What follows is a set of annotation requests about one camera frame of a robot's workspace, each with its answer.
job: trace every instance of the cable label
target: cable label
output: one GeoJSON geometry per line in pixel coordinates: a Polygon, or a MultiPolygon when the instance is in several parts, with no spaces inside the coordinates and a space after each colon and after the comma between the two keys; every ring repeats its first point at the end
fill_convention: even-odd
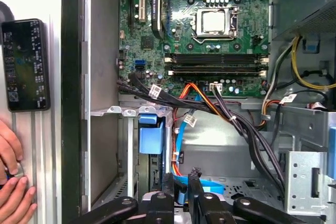
{"type": "Polygon", "coordinates": [[[197,119],[195,117],[193,117],[192,115],[187,114],[185,116],[185,119],[183,120],[183,122],[186,122],[187,124],[189,124],[193,128],[193,127],[195,127],[197,119]]]}
{"type": "Polygon", "coordinates": [[[297,94],[290,94],[289,96],[284,97],[284,98],[279,102],[279,104],[284,104],[284,103],[290,103],[290,102],[293,102],[296,96],[297,96],[297,94]]]}
{"type": "Polygon", "coordinates": [[[151,90],[149,91],[149,96],[154,98],[154,99],[157,99],[160,95],[160,92],[161,92],[161,88],[155,84],[152,85],[152,88],[151,90]]]}

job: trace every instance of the blue plastic clip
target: blue plastic clip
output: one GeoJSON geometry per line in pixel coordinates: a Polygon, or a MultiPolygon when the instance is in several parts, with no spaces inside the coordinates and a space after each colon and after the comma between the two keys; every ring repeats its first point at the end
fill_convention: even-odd
{"type": "MultiPolygon", "coordinates": [[[[152,114],[140,115],[139,123],[157,125],[158,117],[152,114]]],[[[141,127],[139,152],[142,154],[161,154],[163,149],[163,122],[159,127],[141,127]]]]}
{"type": "Polygon", "coordinates": [[[329,129],[328,176],[336,179],[336,127],[329,129]]]}

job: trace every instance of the finger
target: finger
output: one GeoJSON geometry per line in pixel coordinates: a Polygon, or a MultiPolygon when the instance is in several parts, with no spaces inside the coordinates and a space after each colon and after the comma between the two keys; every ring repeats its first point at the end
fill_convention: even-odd
{"type": "Polygon", "coordinates": [[[2,224],[18,223],[20,220],[22,220],[34,199],[35,192],[35,187],[31,187],[21,201],[20,205],[15,210],[15,212],[11,216],[9,216],[2,224]]]}
{"type": "Polygon", "coordinates": [[[27,185],[27,178],[23,177],[17,183],[8,201],[0,208],[0,223],[10,216],[20,204],[27,185]]]}
{"type": "Polygon", "coordinates": [[[18,224],[27,224],[29,220],[32,218],[35,210],[37,208],[37,204],[32,204],[28,209],[26,215],[22,218],[22,220],[18,224]]]}
{"type": "Polygon", "coordinates": [[[13,148],[16,159],[22,160],[23,158],[23,150],[22,145],[19,139],[16,137],[14,132],[7,127],[7,125],[0,120],[0,136],[2,136],[13,148]]]}
{"type": "Polygon", "coordinates": [[[0,136],[0,157],[6,164],[10,174],[15,175],[18,172],[17,161],[12,147],[0,136]]]}
{"type": "Polygon", "coordinates": [[[4,163],[2,163],[0,158],[0,185],[5,185],[7,182],[7,174],[5,172],[4,163]]]}
{"type": "Polygon", "coordinates": [[[11,178],[0,190],[0,208],[3,206],[4,203],[6,203],[18,181],[19,180],[17,178],[11,178]]]}

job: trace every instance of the black cable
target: black cable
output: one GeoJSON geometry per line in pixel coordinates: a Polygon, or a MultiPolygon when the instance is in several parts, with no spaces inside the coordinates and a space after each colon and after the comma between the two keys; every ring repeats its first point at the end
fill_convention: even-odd
{"type": "Polygon", "coordinates": [[[273,124],[273,135],[272,135],[272,141],[270,143],[270,146],[273,145],[275,140],[277,139],[278,133],[279,133],[279,125],[280,125],[280,110],[281,110],[282,104],[279,103],[275,112],[274,117],[274,124],[273,124]]]}
{"type": "Polygon", "coordinates": [[[320,94],[321,96],[323,96],[323,98],[324,98],[324,102],[327,102],[328,101],[328,96],[325,94],[325,93],[323,93],[322,91],[320,91],[320,90],[316,90],[316,89],[305,89],[305,90],[300,90],[300,91],[296,91],[296,92],[293,92],[293,93],[290,93],[290,94],[288,94],[288,95],[291,95],[291,94],[298,94],[298,93],[316,93],[316,94],[320,94]]]}

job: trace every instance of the metal bracket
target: metal bracket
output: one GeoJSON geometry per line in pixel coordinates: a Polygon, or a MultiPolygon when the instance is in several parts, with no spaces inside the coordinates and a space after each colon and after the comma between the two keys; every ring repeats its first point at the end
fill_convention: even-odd
{"type": "Polygon", "coordinates": [[[285,210],[290,215],[326,216],[331,219],[335,181],[327,174],[327,153],[289,152],[285,210]]]}

